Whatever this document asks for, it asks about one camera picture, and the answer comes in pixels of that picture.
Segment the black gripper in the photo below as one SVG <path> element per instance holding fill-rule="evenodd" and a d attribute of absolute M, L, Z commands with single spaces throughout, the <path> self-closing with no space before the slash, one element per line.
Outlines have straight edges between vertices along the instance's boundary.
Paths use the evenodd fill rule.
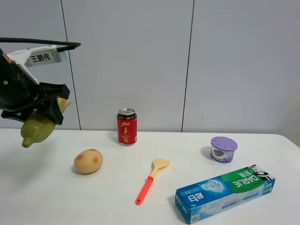
<path fill-rule="evenodd" d="M 25 123 L 36 115 L 48 119 L 56 125 L 61 125 L 64 119 L 63 99 L 68 99 L 69 95 L 70 90 L 65 84 L 44 82 L 39 85 L 35 84 L 17 66 L 15 61 L 3 51 L 0 52 L 0 108 L 2 109 L 2 118 Z M 37 105 L 36 108 L 9 112 L 23 106 L 33 97 L 35 97 L 35 101 L 46 102 Z"/>

